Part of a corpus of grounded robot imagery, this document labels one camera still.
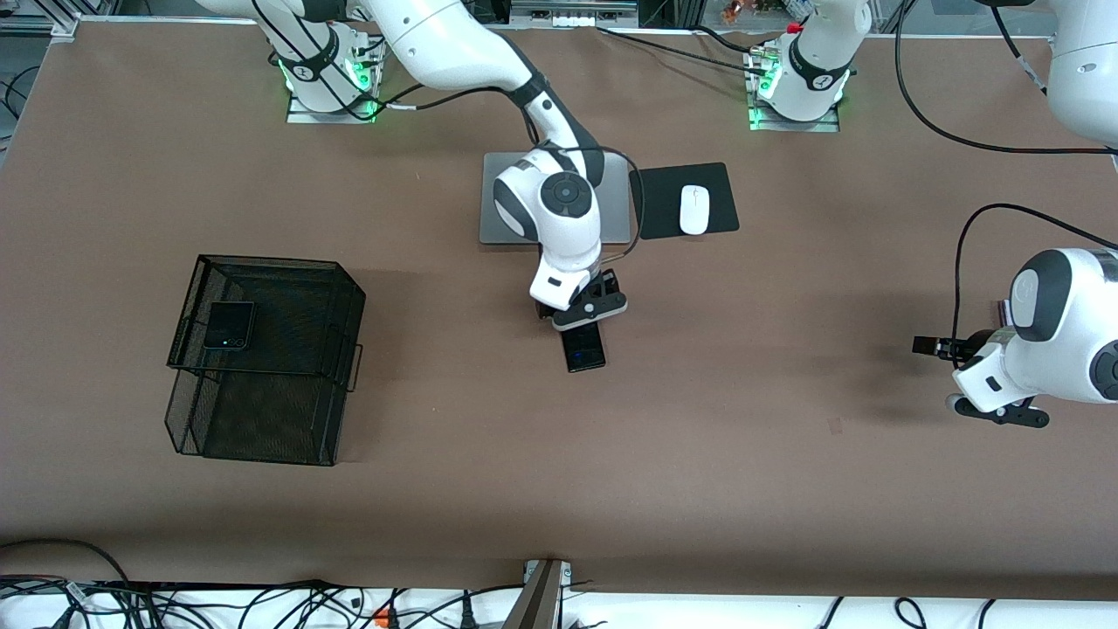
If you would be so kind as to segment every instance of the basket handle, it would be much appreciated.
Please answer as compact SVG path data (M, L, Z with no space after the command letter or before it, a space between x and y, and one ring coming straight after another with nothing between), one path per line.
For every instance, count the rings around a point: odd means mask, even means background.
M364 358L364 346L360 343L354 343L353 347L357 349L354 354L357 359L353 360L353 378L350 380L350 384L345 388L345 393L353 393L357 391L357 378L361 374L361 359Z

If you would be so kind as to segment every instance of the metal frame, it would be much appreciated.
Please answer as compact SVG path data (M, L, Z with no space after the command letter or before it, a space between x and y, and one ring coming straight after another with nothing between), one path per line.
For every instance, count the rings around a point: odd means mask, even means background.
M524 564L527 583L501 629L556 629L562 589L570 585L570 564L533 560Z

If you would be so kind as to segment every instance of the white floor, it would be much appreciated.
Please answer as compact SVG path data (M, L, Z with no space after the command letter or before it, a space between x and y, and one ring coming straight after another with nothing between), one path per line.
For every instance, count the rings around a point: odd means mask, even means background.
M347 606L359 595L358 590L347 591L337 600ZM180 592L176 601L187 603L226 603L244 606L252 601L256 591L200 591ZM368 616L387 600L388 590L364 590L361 613ZM410 590L397 602L397 609L426 610L461 594L455 590ZM512 608L515 590L480 594L474 599L474 614L479 623L500 622ZM245 618L246 629L275 628L287 612L304 604L309 592L294 591L278 599L255 606ZM681 629L681 628L727 628L727 629L815 629L823 621L833 599L821 597L728 597L728 595L671 595L671 594L568 594L565 602L563 629L574 622L584 626L606 621L606 629ZM928 629L974 629L978 622L978 610L984 601L965 599L918 599ZM89 599L94 609L113 610L115 603L107 595L97 594ZM66 609L61 594L18 595L0 600L0 627L36 629L50 628ZM917 617L906 610L912 622ZM233 629L241 620L241 610L227 608L199 609L199 613L214 629ZM296 611L284 623L294 628L300 612ZM454 627L461 622L461 607L448 607L438 617ZM124 626L120 616L93 617L94 629L116 629ZM416 616L402 617L401 628L410 629ZM343 629L353 617L343 618L340 612L320 609L305 623L305 629ZM360 628L364 620L356 622ZM179 618L165 617L168 629L193 628ZM74 629L84 629L75 617ZM433 620L417 623L415 629L438 629ZM893 599L851 598L839 608L831 629L903 629L893 611ZM1101 602L1052 602L1052 601L997 601L987 614L985 629L1114 629L1118 627L1118 603Z

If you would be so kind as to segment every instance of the black smartphone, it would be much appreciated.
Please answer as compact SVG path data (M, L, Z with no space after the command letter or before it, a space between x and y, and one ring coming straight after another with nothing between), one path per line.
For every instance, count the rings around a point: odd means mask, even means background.
M210 304L202 347L226 352L247 349L255 318L256 303L252 301L215 301Z
M567 355L567 371L585 372L606 366L606 351L597 324L571 328L562 336L562 351Z

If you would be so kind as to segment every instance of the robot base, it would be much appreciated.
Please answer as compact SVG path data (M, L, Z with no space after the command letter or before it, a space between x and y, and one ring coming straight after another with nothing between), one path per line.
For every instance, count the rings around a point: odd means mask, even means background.
M770 48L756 46L752 51L742 55L745 66L749 68L759 67L771 69L774 55ZM778 114L773 105L758 97L757 93L768 87L766 82L771 80L769 76L757 76L746 74L746 104L749 106L749 128L750 131L800 131L809 133L836 133L839 131L839 107L832 105L827 113L818 120L811 122L798 122L788 120Z
M375 98L380 96L380 80L385 74L385 61L388 58L388 46L381 44L371 47L369 36L364 32L358 34L358 45L363 46L368 51L360 57L356 57L356 63L360 68L354 68L353 75L358 84ZM376 117L369 117L377 111L377 104L367 101L350 105L350 114L345 109L337 112L316 112L306 108L295 94L292 93L287 101L287 122L290 124L367 124L376 122Z

